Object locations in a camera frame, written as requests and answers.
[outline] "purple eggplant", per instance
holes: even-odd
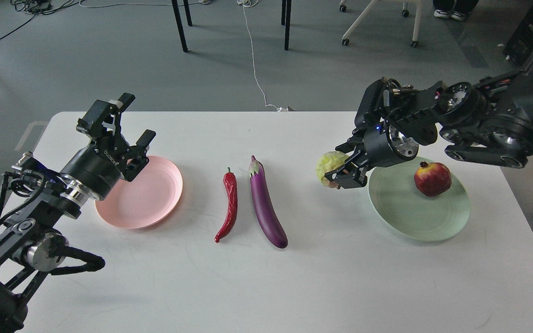
[[[250,189],[252,190],[252,202],[254,202],[254,212],[258,224],[273,245],[278,248],[287,247],[287,235],[281,226],[271,197],[268,193],[267,179],[265,178],[265,169],[254,155],[250,161]]]

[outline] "pink plate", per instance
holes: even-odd
[[[145,228],[160,222],[182,194],[182,175],[169,160],[148,156],[149,163],[130,183],[119,180],[96,210],[104,221],[123,229]]]

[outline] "white sneaker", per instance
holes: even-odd
[[[441,19],[449,19],[450,12],[440,11],[439,9],[436,9],[435,12],[433,13],[433,16],[439,17]]]
[[[450,17],[452,19],[455,19],[456,21],[464,21],[466,19],[466,14],[460,12],[453,12]]]

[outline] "green cabbage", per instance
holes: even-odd
[[[320,156],[318,163],[316,165],[316,176],[326,187],[335,188],[338,186],[335,182],[330,182],[324,174],[332,171],[345,163],[345,160],[349,158],[349,155],[342,152],[328,152]]]

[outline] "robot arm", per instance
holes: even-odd
[[[0,333],[15,332],[24,326],[27,303],[50,275],[95,271],[104,259],[68,246],[61,232],[53,229],[63,216],[76,219],[89,198],[104,200],[119,179],[133,180],[147,165],[148,145],[155,136],[146,130],[134,146],[120,134],[121,113],[135,96],[124,93],[118,101],[96,101],[78,121],[77,131],[91,140],[57,173],[26,153],[4,173],[1,188],[0,266],[8,259],[24,268],[6,283],[0,282]],[[27,198],[6,215],[3,199],[11,189]],[[81,266],[59,267],[65,257],[80,259]],[[14,290],[35,273],[25,289]]]
[[[353,154],[325,176],[342,188],[364,187],[367,171],[412,160],[438,135],[452,143],[445,152],[455,160],[523,168],[533,154],[533,55],[521,70],[476,85],[440,81],[416,90],[377,80],[364,93],[353,135],[336,147]]]

